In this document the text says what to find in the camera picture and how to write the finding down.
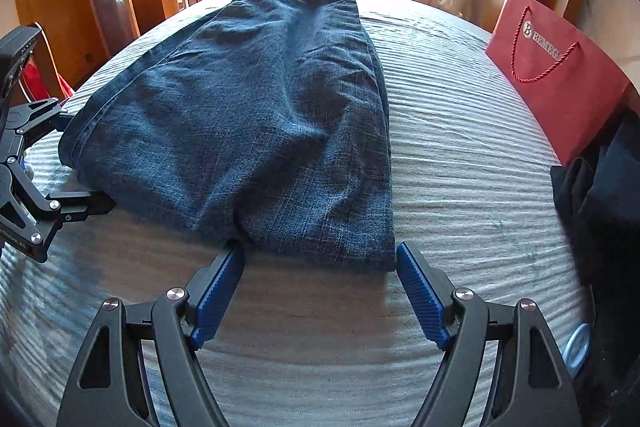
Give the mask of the blue denim jeans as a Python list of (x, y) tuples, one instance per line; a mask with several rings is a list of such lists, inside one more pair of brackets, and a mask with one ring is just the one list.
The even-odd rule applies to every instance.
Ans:
[(58, 156), (205, 242), (395, 266), (390, 108), (356, 0), (232, 0), (94, 92)]

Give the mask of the black clothes pile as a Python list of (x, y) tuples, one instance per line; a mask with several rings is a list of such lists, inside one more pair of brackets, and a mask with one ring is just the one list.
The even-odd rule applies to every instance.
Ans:
[(626, 110), (570, 165), (550, 168), (553, 202), (591, 299), (592, 345), (576, 383), (596, 415), (639, 387), (639, 116)]

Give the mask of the red paper shopping bag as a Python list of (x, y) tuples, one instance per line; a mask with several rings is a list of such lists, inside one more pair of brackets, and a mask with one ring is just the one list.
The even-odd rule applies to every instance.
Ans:
[(585, 152), (631, 89), (608, 54), (536, 0), (503, 3), (486, 54), (526, 103), (563, 166)]

